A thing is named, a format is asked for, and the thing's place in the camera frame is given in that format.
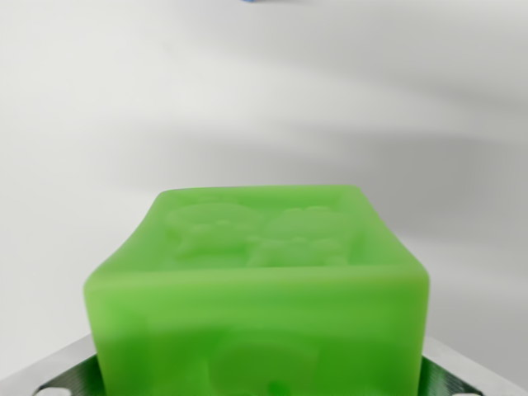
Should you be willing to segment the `black-padded silver gripper right finger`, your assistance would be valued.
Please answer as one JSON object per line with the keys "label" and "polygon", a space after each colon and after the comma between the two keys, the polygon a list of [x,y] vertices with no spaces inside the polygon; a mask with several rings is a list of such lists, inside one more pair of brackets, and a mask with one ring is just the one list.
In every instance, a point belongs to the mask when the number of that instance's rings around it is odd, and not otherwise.
{"label": "black-padded silver gripper right finger", "polygon": [[527,395],[527,391],[467,356],[426,337],[419,395]]}

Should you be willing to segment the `black-padded silver gripper left finger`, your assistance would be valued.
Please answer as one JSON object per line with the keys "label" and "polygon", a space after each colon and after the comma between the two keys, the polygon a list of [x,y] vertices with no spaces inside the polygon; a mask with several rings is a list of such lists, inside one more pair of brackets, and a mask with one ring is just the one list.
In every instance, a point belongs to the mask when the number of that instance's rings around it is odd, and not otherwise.
{"label": "black-padded silver gripper left finger", "polygon": [[1,380],[1,395],[37,395],[51,388],[71,395],[106,394],[91,335]]}

